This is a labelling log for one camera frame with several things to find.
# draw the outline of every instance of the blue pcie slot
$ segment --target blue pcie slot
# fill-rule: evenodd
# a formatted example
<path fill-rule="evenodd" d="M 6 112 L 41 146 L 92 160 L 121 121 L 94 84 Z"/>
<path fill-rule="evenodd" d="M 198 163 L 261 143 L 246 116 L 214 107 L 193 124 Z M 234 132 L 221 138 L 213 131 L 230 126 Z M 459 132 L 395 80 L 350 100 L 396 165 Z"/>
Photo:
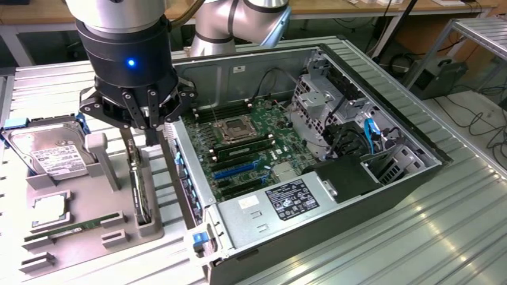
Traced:
<path fill-rule="evenodd" d="M 242 166 L 238 166 L 238 167 L 232 168 L 229 170 L 225 170 L 222 172 L 214 173 L 213 174 L 213 179 L 217 180 L 217 179 L 221 179 L 221 178 L 226 178 L 226 177 L 229 177 L 232 175 L 236 175 L 237 173 L 253 170 L 253 169 L 256 169 L 257 164 L 258 164 L 258 160 L 254 160 L 252 163 L 249 163 L 246 165 L 242 165 Z"/>

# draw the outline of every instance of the blue led light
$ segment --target blue led light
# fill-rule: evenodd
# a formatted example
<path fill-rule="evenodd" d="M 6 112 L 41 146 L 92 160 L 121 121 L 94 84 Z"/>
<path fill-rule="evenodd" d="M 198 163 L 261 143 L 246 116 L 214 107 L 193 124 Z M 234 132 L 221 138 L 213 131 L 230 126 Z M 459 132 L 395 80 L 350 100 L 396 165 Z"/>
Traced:
<path fill-rule="evenodd" d="M 136 61 L 133 59 L 128 59 L 126 60 L 126 64 L 128 64 L 129 67 L 134 67 Z"/>

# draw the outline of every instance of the warning label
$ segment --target warning label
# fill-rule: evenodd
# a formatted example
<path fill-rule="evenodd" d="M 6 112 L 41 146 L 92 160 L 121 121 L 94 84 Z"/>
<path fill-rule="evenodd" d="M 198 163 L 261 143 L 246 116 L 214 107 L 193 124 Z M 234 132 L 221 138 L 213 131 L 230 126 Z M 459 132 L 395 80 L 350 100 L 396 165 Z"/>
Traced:
<path fill-rule="evenodd" d="M 85 162 L 74 145 L 32 151 L 48 175 L 61 175 L 85 169 Z"/>
<path fill-rule="evenodd" d="M 282 221 L 292 219 L 318 206 L 302 179 L 266 190 L 265 194 L 277 217 Z"/>

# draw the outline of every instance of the cpu socket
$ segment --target cpu socket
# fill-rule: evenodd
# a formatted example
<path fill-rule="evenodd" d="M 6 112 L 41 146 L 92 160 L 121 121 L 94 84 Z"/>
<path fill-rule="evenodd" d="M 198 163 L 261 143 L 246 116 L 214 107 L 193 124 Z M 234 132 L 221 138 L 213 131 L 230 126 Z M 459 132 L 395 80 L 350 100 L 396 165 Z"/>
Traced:
<path fill-rule="evenodd" d="M 256 136 L 256 130 L 248 116 L 240 116 L 217 121 L 213 126 L 222 136 L 222 143 L 230 144 Z"/>

